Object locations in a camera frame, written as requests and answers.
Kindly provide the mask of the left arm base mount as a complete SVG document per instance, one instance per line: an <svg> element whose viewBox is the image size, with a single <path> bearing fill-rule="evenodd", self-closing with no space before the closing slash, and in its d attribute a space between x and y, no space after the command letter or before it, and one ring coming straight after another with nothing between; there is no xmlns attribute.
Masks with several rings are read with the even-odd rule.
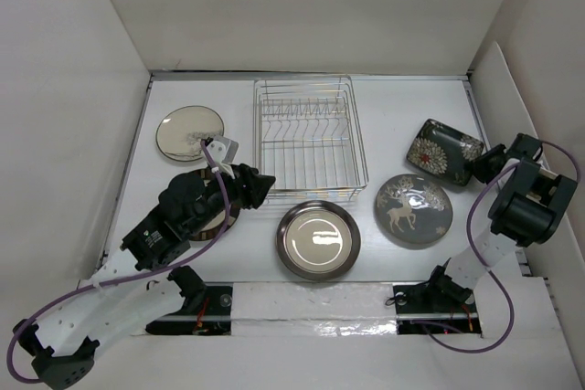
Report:
<svg viewBox="0 0 585 390"><path fill-rule="evenodd" d="M149 323L145 332L156 336L231 335L233 284L207 286L202 301L192 310L179 310Z"/></svg>

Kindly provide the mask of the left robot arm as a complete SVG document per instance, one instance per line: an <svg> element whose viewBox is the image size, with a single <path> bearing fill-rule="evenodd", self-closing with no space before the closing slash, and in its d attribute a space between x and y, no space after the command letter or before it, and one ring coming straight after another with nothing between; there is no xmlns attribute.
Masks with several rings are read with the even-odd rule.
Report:
<svg viewBox="0 0 585 390"><path fill-rule="evenodd" d="M173 311L194 313L207 286L190 262L209 250L190 238L233 206L258 209L276 182L244 163L175 176L157 205L123 239L88 283L22 320L6 352L9 373L24 384L67 389L97 354L142 324Z"/></svg>

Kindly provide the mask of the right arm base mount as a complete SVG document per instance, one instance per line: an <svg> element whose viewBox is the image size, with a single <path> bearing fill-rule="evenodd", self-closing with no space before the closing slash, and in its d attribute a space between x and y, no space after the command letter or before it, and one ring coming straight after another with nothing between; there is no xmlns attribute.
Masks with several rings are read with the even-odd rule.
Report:
<svg viewBox="0 0 585 390"><path fill-rule="evenodd" d="M415 284L395 284L385 305L393 308L397 318L398 335L425 335L425 329L415 321L425 321L432 334L481 334L482 328L476 305L453 300L422 302L416 299Z"/></svg>

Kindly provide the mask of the dark floral rectangular plate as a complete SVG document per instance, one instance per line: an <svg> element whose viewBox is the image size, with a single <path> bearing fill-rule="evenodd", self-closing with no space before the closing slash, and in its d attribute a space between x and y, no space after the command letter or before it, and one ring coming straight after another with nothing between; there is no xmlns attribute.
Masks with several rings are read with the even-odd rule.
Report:
<svg viewBox="0 0 585 390"><path fill-rule="evenodd" d="M484 152L484 143L434 119L426 120L412 141L406 160L436 178L466 186L473 175L473 161Z"/></svg>

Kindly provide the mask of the grey deer round plate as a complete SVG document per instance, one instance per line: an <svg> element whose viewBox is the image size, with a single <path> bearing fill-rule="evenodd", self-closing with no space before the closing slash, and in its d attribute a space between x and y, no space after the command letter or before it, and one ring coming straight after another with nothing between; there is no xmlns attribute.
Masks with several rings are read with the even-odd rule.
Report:
<svg viewBox="0 0 585 390"><path fill-rule="evenodd" d="M449 232L453 208L449 196L432 180L399 174L379 187L374 217L388 237L411 247L426 247Z"/></svg>

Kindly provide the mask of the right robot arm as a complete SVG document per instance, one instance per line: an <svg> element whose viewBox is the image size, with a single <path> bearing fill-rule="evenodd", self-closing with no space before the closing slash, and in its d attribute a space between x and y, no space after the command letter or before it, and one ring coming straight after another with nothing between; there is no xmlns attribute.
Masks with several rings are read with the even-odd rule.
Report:
<svg viewBox="0 0 585 390"><path fill-rule="evenodd" d="M543 146L564 153L576 176L550 172L540 161ZM452 303L464 303L479 279L491 274L517 248L543 244L556 232L581 180L578 161L564 148L528 134L519 133L510 147L495 147L475 162L481 176L491 180L477 197L466 219L469 247L438 266L422 288L427 307L442 311ZM504 178L489 208L490 225L480 234L472 232L473 214L483 197Z"/></svg>

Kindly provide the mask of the metal rimmed round plate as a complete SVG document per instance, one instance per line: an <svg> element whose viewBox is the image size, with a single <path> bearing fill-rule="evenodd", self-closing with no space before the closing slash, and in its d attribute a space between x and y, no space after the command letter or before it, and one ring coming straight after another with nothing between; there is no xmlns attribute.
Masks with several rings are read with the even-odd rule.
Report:
<svg viewBox="0 0 585 390"><path fill-rule="evenodd" d="M291 273L326 282L344 277L354 267L361 234L355 219L342 206L324 200L307 201L282 217L275 247Z"/></svg>

